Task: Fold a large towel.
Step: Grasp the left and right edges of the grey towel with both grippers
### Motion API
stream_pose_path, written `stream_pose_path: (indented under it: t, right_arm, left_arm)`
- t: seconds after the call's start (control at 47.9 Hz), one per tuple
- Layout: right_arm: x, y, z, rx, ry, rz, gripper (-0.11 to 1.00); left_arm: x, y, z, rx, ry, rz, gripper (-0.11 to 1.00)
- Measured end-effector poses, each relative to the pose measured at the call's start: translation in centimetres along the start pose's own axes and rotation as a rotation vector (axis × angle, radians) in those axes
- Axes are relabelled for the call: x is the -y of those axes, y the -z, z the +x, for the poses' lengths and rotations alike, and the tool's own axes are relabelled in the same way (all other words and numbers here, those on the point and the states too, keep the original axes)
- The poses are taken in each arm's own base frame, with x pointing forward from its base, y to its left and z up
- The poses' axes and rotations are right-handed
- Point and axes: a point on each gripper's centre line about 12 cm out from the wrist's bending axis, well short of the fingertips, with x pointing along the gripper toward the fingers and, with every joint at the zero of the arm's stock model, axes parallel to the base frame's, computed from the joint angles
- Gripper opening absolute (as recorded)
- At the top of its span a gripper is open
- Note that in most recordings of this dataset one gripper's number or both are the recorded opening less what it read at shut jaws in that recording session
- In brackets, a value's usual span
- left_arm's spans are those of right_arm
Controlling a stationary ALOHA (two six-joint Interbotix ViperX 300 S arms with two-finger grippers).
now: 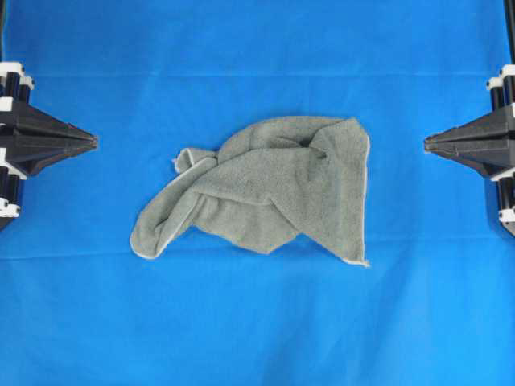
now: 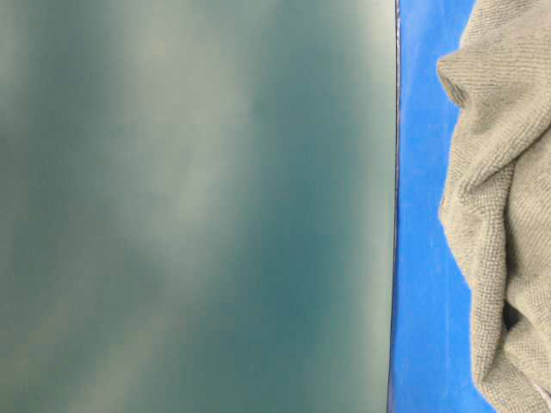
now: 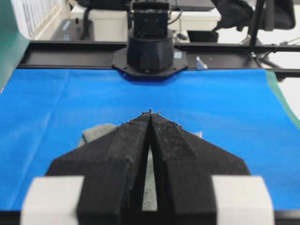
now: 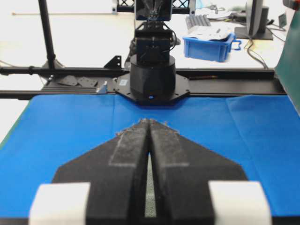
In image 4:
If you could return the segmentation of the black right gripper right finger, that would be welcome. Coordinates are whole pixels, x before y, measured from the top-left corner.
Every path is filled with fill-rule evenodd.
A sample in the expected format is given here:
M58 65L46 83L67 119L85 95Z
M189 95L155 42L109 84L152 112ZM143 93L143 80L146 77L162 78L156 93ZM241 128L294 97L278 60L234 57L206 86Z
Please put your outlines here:
M157 218L164 225L270 225L263 188L241 165L150 120Z

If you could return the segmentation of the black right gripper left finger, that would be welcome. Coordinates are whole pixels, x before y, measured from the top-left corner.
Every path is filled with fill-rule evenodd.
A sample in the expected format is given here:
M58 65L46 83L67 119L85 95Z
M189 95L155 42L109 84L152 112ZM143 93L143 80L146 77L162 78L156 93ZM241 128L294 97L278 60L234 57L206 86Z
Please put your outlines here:
M149 121L61 165L40 185L31 225L129 225L145 211Z

